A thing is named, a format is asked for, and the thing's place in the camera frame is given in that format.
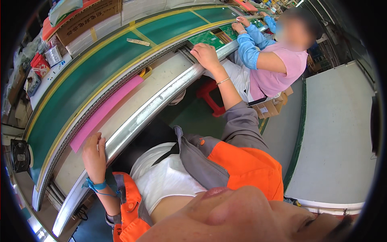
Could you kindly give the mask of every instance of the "black pants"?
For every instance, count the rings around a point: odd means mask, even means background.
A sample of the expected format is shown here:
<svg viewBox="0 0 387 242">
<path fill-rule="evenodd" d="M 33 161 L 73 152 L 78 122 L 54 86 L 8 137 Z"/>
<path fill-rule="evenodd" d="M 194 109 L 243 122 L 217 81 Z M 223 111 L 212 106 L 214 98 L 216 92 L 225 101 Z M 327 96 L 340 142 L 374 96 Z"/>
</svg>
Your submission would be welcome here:
<svg viewBox="0 0 387 242">
<path fill-rule="evenodd" d="M 155 118 L 125 147 L 111 167 L 114 172 L 126 172 L 130 174 L 136 160 L 147 150 L 159 144 L 176 141 L 175 131 L 160 119 Z"/>
</svg>

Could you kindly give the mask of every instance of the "hand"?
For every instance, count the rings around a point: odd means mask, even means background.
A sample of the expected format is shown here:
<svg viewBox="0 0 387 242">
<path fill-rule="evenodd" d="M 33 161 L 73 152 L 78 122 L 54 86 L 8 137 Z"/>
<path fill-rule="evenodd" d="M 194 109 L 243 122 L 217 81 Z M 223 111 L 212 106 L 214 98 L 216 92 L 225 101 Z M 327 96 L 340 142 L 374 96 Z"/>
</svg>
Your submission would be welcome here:
<svg viewBox="0 0 387 242">
<path fill-rule="evenodd" d="M 245 28 L 243 27 L 242 24 L 240 23 L 233 23 L 231 25 L 231 27 L 233 28 L 233 30 L 235 30 L 236 32 L 240 33 L 241 31 L 245 30 Z"/>
<path fill-rule="evenodd" d="M 267 13 L 265 13 L 265 12 L 259 12 L 259 14 L 262 15 L 262 16 L 264 16 L 264 17 L 269 16 L 269 15 L 268 15 Z"/>
<path fill-rule="evenodd" d="M 105 181 L 106 158 L 105 158 L 105 138 L 101 139 L 101 133 L 98 132 L 86 139 L 83 147 L 82 159 L 85 169 L 94 184 L 100 184 Z"/>
<path fill-rule="evenodd" d="M 219 63 L 215 47 L 204 43 L 195 44 L 190 53 L 199 63 L 211 73 L 216 72 L 222 65 Z"/>
<path fill-rule="evenodd" d="M 242 23 L 245 27 L 250 26 L 250 21 L 247 20 L 245 17 L 237 17 L 236 20 L 238 23 Z"/>
</svg>

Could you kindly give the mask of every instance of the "pink shirt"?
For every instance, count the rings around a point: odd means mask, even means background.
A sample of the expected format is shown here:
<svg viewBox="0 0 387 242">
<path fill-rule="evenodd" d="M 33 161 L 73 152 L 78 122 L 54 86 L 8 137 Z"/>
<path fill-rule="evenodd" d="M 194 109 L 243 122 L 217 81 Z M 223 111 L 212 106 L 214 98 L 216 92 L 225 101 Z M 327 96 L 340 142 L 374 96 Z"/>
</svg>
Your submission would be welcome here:
<svg viewBox="0 0 387 242">
<path fill-rule="evenodd" d="M 305 71 L 308 53 L 293 52 L 285 49 L 280 43 L 264 48 L 263 52 L 274 52 L 284 62 L 286 74 L 268 70 L 250 70 L 250 94 L 254 100 L 273 97 L 285 91 Z"/>
</svg>

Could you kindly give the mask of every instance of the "blue wristband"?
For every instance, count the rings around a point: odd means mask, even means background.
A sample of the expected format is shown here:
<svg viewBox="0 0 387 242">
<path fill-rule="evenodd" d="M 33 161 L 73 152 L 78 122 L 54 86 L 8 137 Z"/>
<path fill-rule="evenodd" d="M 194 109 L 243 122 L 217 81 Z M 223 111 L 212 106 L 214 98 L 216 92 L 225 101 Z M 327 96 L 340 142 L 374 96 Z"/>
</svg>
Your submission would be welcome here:
<svg viewBox="0 0 387 242">
<path fill-rule="evenodd" d="M 103 181 L 103 183 L 100 183 L 100 184 L 94 184 L 90 178 L 86 178 L 86 181 L 83 183 L 82 185 L 82 188 L 83 187 L 88 187 L 90 188 L 91 190 L 95 191 L 95 193 L 99 193 L 99 194 L 102 194 L 102 195 L 108 195 L 108 196 L 112 196 L 112 197 L 116 197 L 116 196 L 113 196 L 113 195 L 110 195 L 110 194 L 105 194 L 105 193 L 100 193 L 98 192 L 97 190 L 102 190 L 104 188 L 106 188 L 107 184 L 106 184 L 106 180 Z"/>
</svg>

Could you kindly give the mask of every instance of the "plastic stool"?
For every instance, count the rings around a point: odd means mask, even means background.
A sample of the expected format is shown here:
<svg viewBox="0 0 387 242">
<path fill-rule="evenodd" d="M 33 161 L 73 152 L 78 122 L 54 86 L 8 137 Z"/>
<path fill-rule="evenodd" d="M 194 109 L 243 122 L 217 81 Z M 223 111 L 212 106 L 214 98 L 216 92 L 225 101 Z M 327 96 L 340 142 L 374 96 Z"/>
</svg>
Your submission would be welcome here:
<svg viewBox="0 0 387 242">
<path fill-rule="evenodd" d="M 226 112 L 226 109 L 224 106 L 219 107 L 210 96 L 210 92 L 216 88 L 218 88 L 216 81 L 212 78 L 209 78 L 209 80 L 196 91 L 196 97 L 203 98 L 206 103 L 214 110 L 212 115 L 214 117 L 219 117 Z"/>
</svg>

